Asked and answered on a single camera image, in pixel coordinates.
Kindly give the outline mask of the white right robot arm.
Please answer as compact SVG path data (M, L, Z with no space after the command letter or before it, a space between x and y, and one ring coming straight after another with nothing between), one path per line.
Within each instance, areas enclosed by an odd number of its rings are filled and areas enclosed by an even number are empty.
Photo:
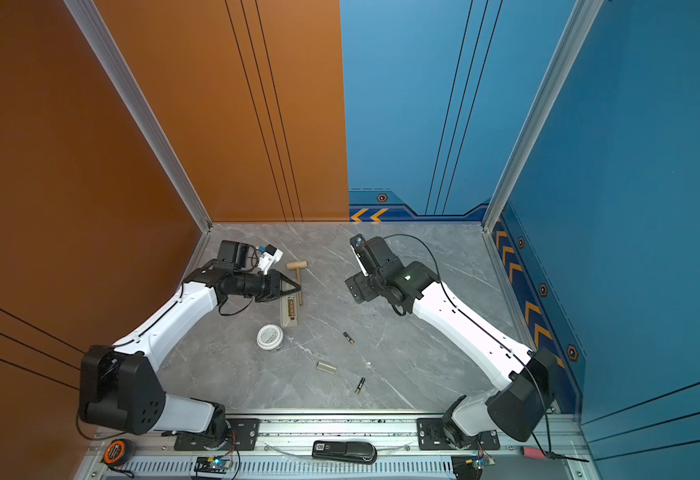
M547 419L561 366L555 354L520 343L491 325L447 286L438 264L405 264L383 237L353 236L360 270L345 284L356 303L382 298L399 316L411 314L458 347L493 386L483 396L459 397L441 418L448 444L466 449L498 430L525 442Z

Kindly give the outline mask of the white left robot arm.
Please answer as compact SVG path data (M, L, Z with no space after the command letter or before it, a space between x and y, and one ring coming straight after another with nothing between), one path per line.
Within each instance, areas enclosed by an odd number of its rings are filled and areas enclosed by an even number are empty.
M135 330L112 345L92 346L81 361L78 421L132 435L158 431L226 440L224 406L168 394L157 371L191 328L230 297L265 303L299 292L300 285L274 267L282 255L271 244L225 240L216 258L190 272Z

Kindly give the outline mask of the remote battery cover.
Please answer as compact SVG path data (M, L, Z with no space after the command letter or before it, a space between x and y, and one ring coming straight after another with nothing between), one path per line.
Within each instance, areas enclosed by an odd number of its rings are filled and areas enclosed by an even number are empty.
M324 373L329 373L329 374L336 374L337 373L336 366L329 364L329 363L326 363L326 362L323 362L323 361L318 361L316 363L316 368L319 371L322 371Z

